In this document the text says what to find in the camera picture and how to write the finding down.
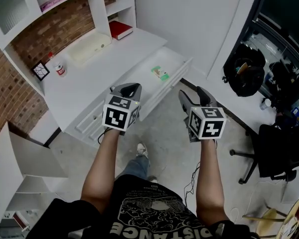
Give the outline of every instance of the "cable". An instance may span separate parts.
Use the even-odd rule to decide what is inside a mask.
[[[101,143],[100,143],[100,138],[102,137],[102,135],[104,135],[107,131],[110,131],[110,130],[112,130],[112,129],[113,129],[113,128],[108,127],[107,129],[104,130],[104,132],[103,132],[103,133],[99,136],[99,138],[98,138],[98,143],[99,143],[99,144],[101,144]]]
[[[276,185],[277,185],[278,183],[280,183],[281,181],[282,181],[282,180],[280,180],[279,182],[277,182],[277,183],[275,183],[275,184],[274,184],[274,183],[271,183],[271,182],[269,182],[269,181],[259,181],[259,182],[257,182],[256,185],[255,185],[255,187],[254,187],[253,193],[252,193],[251,196],[250,196],[249,204],[248,204],[248,207],[247,207],[247,209],[246,209],[244,215],[246,215],[247,212],[248,212],[248,209],[249,209],[249,207],[250,207],[250,203],[251,203],[251,199],[252,199],[252,197],[253,197],[254,192],[256,191],[256,188],[257,188],[258,183],[263,182],[263,183],[269,183],[269,184],[271,184],[271,185],[276,186]],[[231,221],[232,221],[231,212],[232,212],[234,209],[237,209],[237,212],[238,212],[238,213],[237,213],[236,220],[235,220],[235,222],[234,222],[234,224],[236,224],[237,222],[240,222],[240,221],[243,219],[243,217],[241,217],[241,219],[237,221],[238,216],[239,216],[239,209],[238,209],[237,207],[234,207],[234,208],[232,208],[232,209],[230,210],[230,220],[231,220]]]
[[[192,195],[194,195],[194,186],[195,186],[195,176],[196,176],[196,172],[197,170],[200,168],[200,162],[197,163],[196,165],[196,169],[195,171],[192,173],[191,175],[191,181],[190,183],[188,183],[185,187],[184,187],[184,200],[185,200],[185,205],[187,207],[187,194],[190,193]],[[191,184],[191,189],[190,191],[186,191],[185,193],[185,189]]]

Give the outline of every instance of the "white floor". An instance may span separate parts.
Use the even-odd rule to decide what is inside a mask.
[[[116,175],[124,169],[130,159],[134,158],[136,145],[142,141],[149,150],[151,161],[149,175],[155,175],[160,184],[184,198],[183,188],[190,182],[191,174],[199,161],[200,145],[189,143],[183,122],[186,114],[178,101],[180,89],[184,90],[193,101],[199,102],[193,90],[182,83],[176,85],[143,122],[137,122],[124,137],[120,137]],[[60,187],[59,197],[66,201],[79,199],[85,176],[97,149],[65,133],[58,135],[50,148],[69,176],[69,180]],[[227,216],[232,221],[237,221],[238,224],[248,224],[254,231],[257,222],[242,219],[249,204],[247,214],[256,217],[265,212],[265,203],[281,212],[288,213],[292,204],[281,204],[284,182],[259,178],[259,172],[256,169],[249,182],[240,185],[238,180],[241,177],[244,178],[251,160],[230,156],[230,149],[246,150],[250,153],[253,151],[250,138],[245,136],[245,130],[228,118],[217,148]],[[189,194],[187,202],[189,209],[195,213],[195,196]],[[273,233],[277,232],[278,228],[275,227]]]

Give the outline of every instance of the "white desk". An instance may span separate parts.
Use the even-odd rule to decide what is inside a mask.
[[[276,110],[269,107],[262,111],[260,103],[264,96],[257,92],[251,97],[239,97],[231,89],[229,83],[222,81],[224,73],[222,69],[211,72],[206,76],[199,70],[191,68],[185,75],[185,79],[196,86],[201,86],[209,91],[224,107],[241,119],[248,127],[256,133],[262,124],[272,125],[275,123]]]

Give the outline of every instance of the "red brick wall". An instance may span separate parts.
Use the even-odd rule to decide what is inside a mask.
[[[0,130],[9,121],[15,129],[27,134],[47,110],[43,98],[0,50]]]
[[[46,63],[50,51],[57,54],[93,28],[88,0],[68,0],[34,21],[11,44],[31,69],[40,60]]]

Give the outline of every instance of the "bottle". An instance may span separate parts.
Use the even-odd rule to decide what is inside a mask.
[[[64,77],[66,75],[66,71],[64,66],[61,64],[59,60],[55,58],[52,52],[49,52],[48,57],[52,62],[52,66],[60,77]]]

